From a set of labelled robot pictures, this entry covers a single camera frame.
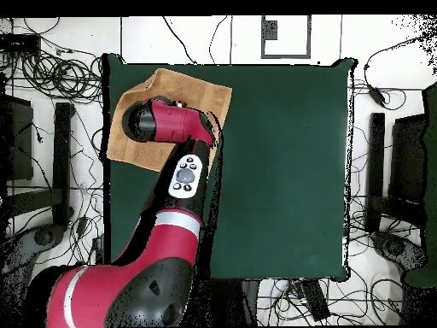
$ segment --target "cable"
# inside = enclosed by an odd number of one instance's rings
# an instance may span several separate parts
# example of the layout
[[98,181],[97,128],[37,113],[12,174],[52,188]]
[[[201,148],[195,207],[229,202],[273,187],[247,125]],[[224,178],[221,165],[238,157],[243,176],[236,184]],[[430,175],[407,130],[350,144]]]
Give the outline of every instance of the cable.
[[24,20],[24,23],[26,24],[26,26],[29,28],[29,30],[31,31],[31,32],[34,32],[35,34],[37,34],[37,35],[43,35],[43,34],[45,34],[45,33],[47,33],[47,32],[49,32],[50,30],[53,30],[53,29],[55,29],[56,28],[56,26],[59,24],[59,20],[60,20],[61,18],[60,17],[58,17],[57,18],[57,20],[56,20],[56,23],[50,28],[50,29],[48,29],[48,30],[46,30],[46,31],[44,31],[44,32],[35,32],[31,27],[29,27],[28,25],[27,25],[27,21],[26,21],[26,18],[23,18],[23,20]]
[[[371,287],[370,287],[370,303],[371,303],[371,306],[372,306],[372,308],[373,308],[373,312],[375,313],[375,316],[379,319],[379,321],[383,324],[383,325],[387,325],[386,323],[385,323],[385,321],[383,321],[382,320],[382,318],[379,316],[379,314],[378,314],[378,312],[376,311],[377,309],[379,309],[379,308],[377,308],[376,307],[376,304],[375,304],[375,296],[374,296],[374,294],[373,294],[373,289],[379,284],[379,283],[381,283],[381,282],[390,282],[390,283],[393,283],[393,284],[396,284],[398,287],[400,287],[402,290],[403,290],[403,287],[402,287],[402,285],[400,284],[400,283],[398,283],[398,282],[396,282],[395,280],[393,280],[393,279],[390,279],[390,278],[384,278],[384,279],[379,279],[379,280],[377,280],[375,283],[373,283],[373,285],[371,285]],[[396,309],[392,309],[401,319],[402,319],[402,315],[400,314],[400,313],[398,313],[398,311],[396,310]]]
[[97,133],[99,133],[99,132],[101,132],[101,131],[103,131],[103,127],[102,128],[99,128],[97,131],[95,131],[94,133],[93,133],[93,135],[91,136],[91,145],[92,145],[92,148],[96,151],[96,152],[100,152],[100,149],[98,149],[97,147],[96,147],[96,144],[95,144],[95,142],[94,142],[94,137],[96,136],[96,134]]
[[393,50],[393,49],[396,49],[396,48],[398,48],[398,47],[400,47],[400,46],[404,46],[404,45],[407,45],[407,44],[412,44],[412,43],[414,43],[414,42],[416,42],[417,40],[420,40],[420,39],[423,39],[423,35],[420,36],[420,37],[416,37],[416,38],[412,38],[412,39],[407,39],[407,40],[405,40],[405,41],[403,41],[403,42],[397,43],[397,44],[392,45],[392,46],[390,46],[390,47],[388,47],[388,48],[385,48],[385,49],[382,49],[382,50],[378,50],[376,53],[372,54],[372,55],[369,57],[368,61],[364,64],[364,82],[365,82],[365,84],[367,85],[367,88],[369,89],[369,94],[370,94],[371,97],[375,100],[376,103],[378,103],[380,106],[384,107],[384,108],[387,109],[387,110],[392,110],[392,111],[394,111],[394,110],[400,109],[400,108],[405,104],[405,102],[406,102],[406,94],[405,94],[405,92],[402,91],[402,90],[396,90],[396,91],[400,91],[400,92],[404,95],[404,101],[403,101],[403,102],[400,104],[400,106],[398,106],[397,108],[389,108],[389,107],[387,107],[387,104],[388,104],[390,101],[386,102],[385,99],[384,99],[384,97],[383,97],[383,95],[382,95],[381,90],[378,89],[378,88],[375,88],[374,86],[372,86],[372,85],[369,83],[369,81],[367,80],[367,70],[368,70],[369,67],[370,67],[369,63],[370,63],[371,59],[372,59],[374,56],[376,56],[376,55],[382,53],[383,51]]
[[217,32],[217,29],[219,29],[219,26],[221,25],[221,23],[222,22],[224,22],[226,19],[228,18],[228,15],[226,15],[218,24],[217,24],[217,26],[215,27],[215,30],[214,30],[214,34],[213,34],[213,37],[211,38],[211,43],[209,44],[209,48],[208,48],[208,51],[209,51],[209,56],[211,56],[211,59],[213,60],[213,63],[215,64],[215,60],[214,60],[214,58],[213,58],[213,55],[211,54],[211,45],[213,45],[213,41],[214,41],[214,38],[215,38],[215,33]]
[[173,36],[179,41],[179,43],[184,47],[185,50],[185,55],[188,57],[188,59],[193,63],[193,64],[197,64],[196,61],[193,61],[191,59],[191,57],[188,54],[187,48],[185,47],[184,42],[178,37],[178,35],[176,35],[176,33],[173,31],[172,27],[170,26],[170,24],[168,23],[167,19],[165,16],[162,17],[162,19],[164,19],[164,21],[166,22],[167,27],[170,29],[170,32],[172,32]]

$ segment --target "towel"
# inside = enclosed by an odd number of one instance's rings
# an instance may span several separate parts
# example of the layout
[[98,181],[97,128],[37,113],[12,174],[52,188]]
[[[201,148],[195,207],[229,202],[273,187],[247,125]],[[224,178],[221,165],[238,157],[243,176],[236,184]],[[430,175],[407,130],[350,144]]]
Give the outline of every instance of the towel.
[[[209,112],[216,115],[223,129],[231,92],[231,88],[222,85],[214,85],[168,69],[156,69],[149,79],[121,96],[111,124],[108,158],[159,172],[174,147],[174,143],[139,143],[125,135],[121,119],[125,110],[133,103],[156,96],[164,96],[173,101],[183,101],[187,103],[187,107],[199,109],[208,117],[213,125],[214,137],[218,140],[217,125]],[[208,172],[211,171],[216,150],[217,147],[211,149]]]

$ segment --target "wire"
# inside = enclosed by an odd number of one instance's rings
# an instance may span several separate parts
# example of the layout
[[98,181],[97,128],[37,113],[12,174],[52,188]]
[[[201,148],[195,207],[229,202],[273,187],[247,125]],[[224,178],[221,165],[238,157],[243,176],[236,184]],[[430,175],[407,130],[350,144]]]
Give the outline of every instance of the wire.
[[60,20],[60,19],[61,19],[61,18],[58,17],[57,20],[56,20],[56,23],[55,23],[55,24],[54,24],[50,29],[48,29],[48,30],[46,30],[46,31],[44,31],[44,32],[35,32],[31,27],[28,26],[27,21],[26,21],[26,18],[23,18],[24,23],[25,23],[26,26],[29,28],[29,30],[30,30],[31,32],[34,32],[34,33],[37,34],[37,35],[43,35],[43,34],[49,32],[49,31],[55,29],[56,26],[59,24],[59,20]]
[[[371,59],[372,59],[374,56],[376,56],[376,55],[382,53],[383,51],[393,50],[393,49],[396,49],[396,48],[398,48],[398,47],[401,47],[401,46],[404,46],[404,45],[407,45],[407,44],[412,44],[412,43],[414,43],[414,42],[416,42],[417,40],[420,40],[420,39],[422,39],[422,38],[423,38],[423,35],[421,35],[420,37],[416,37],[416,38],[412,38],[412,39],[407,39],[407,40],[405,40],[405,41],[402,41],[402,42],[400,42],[400,43],[397,43],[397,44],[395,44],[395,45],[392,45],[392,46],[390,46],[390,47],[388,47],[388,48],[385,48],[385,49],[382,49],[382,50],[378,50],[376,53],[372,54],[372,55],[369,57],[368,61],[364,64],[364,82],[365,82],[365,85],[367,85],[368,89],[369,89],[369,90],[372,90],[372,89],[373,89],[373,90],[375,90],[375,91],[381,92],[380,89],[375,88],[374,86],[372,86],[372,85],[369,83],[369,81],[367,80],[367,70],[368,70],[369,67],[370,67],[369,63],[370,63]],[[404,95],[404,101],[403,101],[403,102],[400,104],[400,106],[398,106],[397,108],[389,108],[389,107],[387,107],[387,104],[389,104],[389,102],[390,102],[390,98],[388,98],[388,102],[380,103],[380,105],[381,105],[382,107],[384,107],[384,108],[387,109],[387,110],[395,111],[395,110],[400,109],[402,106],[404,106],[404,104],[406,103],[406,94],[405,94],[405,92],[404,92],[403,90],[401,90],[401,89],[397,89],[397,90],[385,89],[385,90],[386,90],[386,91],[399,91],[399,92],[401,92],[401,93]]]
[[95,132],[93,133],[93,135],[91,136],[91,145],[92,145],[93,149],[94,149],[96,152],[100,152],[100,149],[98,149],[98,148],[96,147],[96,144],[95,144],[95,142],[94,142],[94,137],[96,136],[97,133],[101,132],[102,130],[103,130],[103,127],[102,127],[102,128],[99,128],[99,129],[98,129],[97,131],[95,131]]
[[193,60],[191,59],[191,56],[189,56],[188,51],[187,51],[187,48],[186,48],[184,42],[183,42],[183,41],[179,38],[179,36],[176,35],[176,33],[173,31],[173,29],[172,29],[172,27],[170,26],[170,24],[168,23],[166,17],[163,16],[162,19],[164,19],[164,21],[166,22],[166,25],[167,25],[167,27],[170,29],[170,32],[172,32],[173,36],[174,36],[174,37],[179,41],[179,43],[184,47],[185,55],[188,57],[188,59],[189,59],[193,64],[197,64],[197,62],[196,62],[196,61],[193,61]]
[[215,60],[214,60],[214,58],[213,58],[213,55],[211,54],[211,46],[213,45],[213,41],[214,41],[214,38],[215,38],[215,33],[217,32],[217,29],[219,29],[219,26],[221,25],[221,23],[222,22],[224,22],[226,19],[228,18],[228,15],[226,15],[218,24],[217,24],[217,26],[215,27],[215,30],[214,30],[214,34],[213,34],[213,37],[211,38],[211,43],[209,44],[209,48],[208,48],[208,51],[209,51],[209,56],[211,56],[211,59],[213,60],[213,63],[215,64]]
[[[378,312],[376,311],[377,309],[379,309],[379,308],[377,308],[376,307],[376,304],[375,304],[375,295],[373,294],[373,289],[379,284],[379,283],[382,283],[382,282],[390,282],[390,283],[393,283],[393,284],[396,284],[398,287],[400,287],[402,290],[404,289],[403,287],[402,287],[402,285],[400,284],[400,283],[398,283],[398,282],[396,282],[395,280],[393,280],[393,279],[390,279],[390,278],[384,278],[384,279],[379,279],[379,280],[377,280],[377,281],[375,281],[375,283],[373,283],[373,285],[371,285],[371,287],[370,287],[370,303],[371,303],[371,306],[372,306],[372,308],[373,308],[373,312],[375,313],[375,316],[379,319],[379,321],[383,324],[383,325],[387,325],[386,324],[386,322],[385,321],[383,321],[382,320],[382,318],[379,316],[379,314],[378,314]],[[397,309],[395,309],[395,308],[392,308],[392,307],[390,307],[390,309],[392,310],[392,311],[394,311],[401,319],[402,319],[402,315],[399,313],[399,311],[397,310]]]

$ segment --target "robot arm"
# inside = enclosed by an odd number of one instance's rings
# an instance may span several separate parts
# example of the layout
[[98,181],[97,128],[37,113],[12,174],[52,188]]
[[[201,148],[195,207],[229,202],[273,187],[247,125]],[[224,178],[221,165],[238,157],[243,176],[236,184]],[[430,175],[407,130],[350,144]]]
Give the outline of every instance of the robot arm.
[[125,113],[129,138],[177,145],[122,255],[110,266],[75,267],[55,279],[47,327],[175,326],[182,319],[214,138],[204,114],[180,106],[156,97]]

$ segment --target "dark green tabletop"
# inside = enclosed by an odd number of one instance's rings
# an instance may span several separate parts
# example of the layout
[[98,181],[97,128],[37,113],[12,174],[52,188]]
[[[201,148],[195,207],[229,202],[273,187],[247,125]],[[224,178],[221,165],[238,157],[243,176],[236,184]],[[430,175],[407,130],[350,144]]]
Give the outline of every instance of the dark green tabletop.
[[[217,67],[122,64],[110,55],[111,119],[121,95],[158,67],[232,88],[212,277],[342,278],[347,77],[353,60],[333,67]],[[111,161],[113,259],[156,177]],[[208,183],[204,220],[211,190]]]

